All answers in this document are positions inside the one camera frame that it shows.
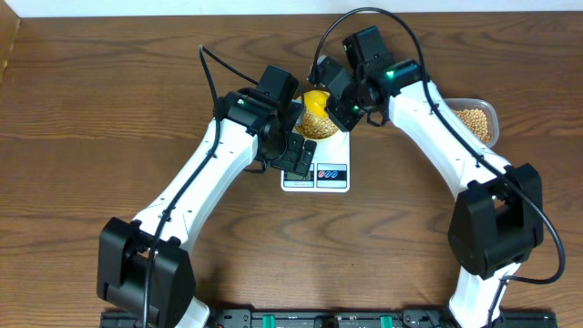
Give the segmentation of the yellow measuring scoop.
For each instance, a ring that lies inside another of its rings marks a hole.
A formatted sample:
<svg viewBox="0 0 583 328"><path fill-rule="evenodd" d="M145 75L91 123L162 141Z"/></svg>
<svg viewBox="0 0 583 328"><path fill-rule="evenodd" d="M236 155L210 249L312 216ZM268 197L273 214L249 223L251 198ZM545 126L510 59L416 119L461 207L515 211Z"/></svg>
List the yellow measuring scoop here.
<svg viewBox="0 0 583 328"><path fill-rule="evenodd" d="M327 100L330 94L327 91L311 90L303 94L306 110L319 118L328 118L326 112Z"/></svg>

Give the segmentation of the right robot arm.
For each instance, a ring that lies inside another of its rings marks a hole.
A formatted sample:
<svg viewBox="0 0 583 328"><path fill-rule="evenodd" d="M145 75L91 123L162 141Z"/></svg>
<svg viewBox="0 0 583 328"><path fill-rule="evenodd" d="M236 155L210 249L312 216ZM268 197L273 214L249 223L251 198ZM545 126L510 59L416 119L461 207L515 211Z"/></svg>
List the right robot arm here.
<svg viewBox="0 0 583 328"><path fill-rule="evenodd" d="M542 183L512 166L444 102L424 60L395 62L376 26L343 40L349 66L316 53L309 80L331 94L326 111L342 131L374 112L429 158L455 199L448 242L461 269L448 308L460 327L500 321L500 301L519 266L544 240Z"/></svg>

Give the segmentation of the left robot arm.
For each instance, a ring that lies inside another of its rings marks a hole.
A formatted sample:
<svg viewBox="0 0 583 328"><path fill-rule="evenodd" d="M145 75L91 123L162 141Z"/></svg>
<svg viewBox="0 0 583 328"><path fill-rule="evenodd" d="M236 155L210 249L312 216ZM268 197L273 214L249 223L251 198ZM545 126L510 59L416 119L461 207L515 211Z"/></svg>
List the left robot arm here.
<svg viewBox="0 0 583 328"><path fill-rule="evenodd" d="M146 327L202 327L189 256L229 185L253 161L305 177L316 144L294 132L304 111L291 73L266 67L255 87L214 100L214 117L173 181L132 221L112 218L99 236L97 296Z"/></svg>

